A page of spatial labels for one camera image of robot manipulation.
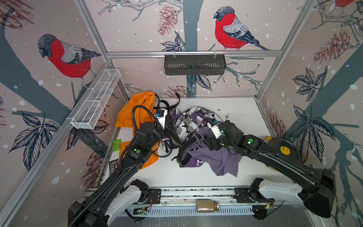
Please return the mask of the purple camouflage trousers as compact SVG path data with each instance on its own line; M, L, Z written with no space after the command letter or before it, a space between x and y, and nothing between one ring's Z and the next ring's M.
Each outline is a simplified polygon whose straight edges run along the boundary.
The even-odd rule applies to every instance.
M198 106L193 106L184 112L180 112L178 109L172 110L171 116L182 145L200 128L208 127L207 123L218 123L214 112Z

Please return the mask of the orange trousers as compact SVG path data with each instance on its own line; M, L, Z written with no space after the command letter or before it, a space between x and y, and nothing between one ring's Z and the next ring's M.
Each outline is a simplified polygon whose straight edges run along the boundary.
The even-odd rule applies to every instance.
M153 92L135 94L118 113L115 126L132 129L132 133L135 135L135 127L140 129L143 123L155 121L149 114L149 112L156 113L155 101L156 95Z

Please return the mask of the plain purple garment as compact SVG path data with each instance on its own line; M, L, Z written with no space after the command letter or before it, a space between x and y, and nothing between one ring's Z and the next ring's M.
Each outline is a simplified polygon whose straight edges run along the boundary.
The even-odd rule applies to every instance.
M203 134L207 136L208 139L214 138L213 132L208 127L202 127L195 133ZM235 177L238 176L238 164L241 161L242 156L231 149L221 148L217 151L210 150L205 141L205 146L198 149L197 152L199 152L197 157L205 160L206 164L209 164L211 170L217 176L224 176L226 174L231 174Z

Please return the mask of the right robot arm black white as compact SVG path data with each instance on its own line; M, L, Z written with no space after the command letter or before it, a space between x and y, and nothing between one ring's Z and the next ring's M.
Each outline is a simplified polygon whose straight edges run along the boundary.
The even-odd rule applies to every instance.
M254 135L245 135L230 121L209 128L214 137L205 140L205 143L211 151L224 147L264 163L292 180L291 183L277 183L255 178L249 189L251 199L289 201L304 205L310 212L322 218L331 217L336 200L336 181L332 171L300 163L299 157L294 155L297 148L284 139L275 138L265 143Z

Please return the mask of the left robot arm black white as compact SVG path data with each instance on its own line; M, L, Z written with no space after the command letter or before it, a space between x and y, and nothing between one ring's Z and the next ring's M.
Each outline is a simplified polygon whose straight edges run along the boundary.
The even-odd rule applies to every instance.
M165 137L178 136L173 132L171 108L158 108L152 113L144 106L135 106L131 118L135 121L137 109L145 110L153 122L137 126L133 122L134 137L121 153L118 167L104 183L82 203L74 202L68 211L69 227L107 227L129 206L147 200L148 185L140 180L126 183L153 155L153 148Z

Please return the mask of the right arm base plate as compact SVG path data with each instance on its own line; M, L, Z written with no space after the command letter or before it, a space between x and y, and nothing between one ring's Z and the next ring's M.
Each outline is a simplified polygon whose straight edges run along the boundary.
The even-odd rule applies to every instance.
M274 199L265 198L258 190L247 187L234 188L234 199L238 203L274 203Z

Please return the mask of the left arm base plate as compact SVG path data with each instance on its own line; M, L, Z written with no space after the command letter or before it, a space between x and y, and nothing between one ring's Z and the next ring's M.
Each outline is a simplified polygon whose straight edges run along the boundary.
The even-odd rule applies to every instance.
M146 195L142 195L140 200L134 204L160 204L161 201L161 189L151 188L148 189Z

